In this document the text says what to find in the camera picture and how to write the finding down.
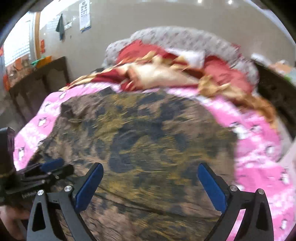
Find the left hand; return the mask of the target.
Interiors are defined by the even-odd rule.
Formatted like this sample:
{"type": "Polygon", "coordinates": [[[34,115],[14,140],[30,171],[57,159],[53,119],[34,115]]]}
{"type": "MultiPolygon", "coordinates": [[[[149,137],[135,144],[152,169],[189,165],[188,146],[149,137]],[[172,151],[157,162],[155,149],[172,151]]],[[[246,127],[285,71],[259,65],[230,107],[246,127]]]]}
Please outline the left hand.
{"type": "Polygon", "coordinates": [[[19,220],[27,220],[30,212],[26,209],[19,209],[11,206],[1,206],[1,221],[6,230],[16,240],[23,240],[24,235],[18,225],[19,220]]]}

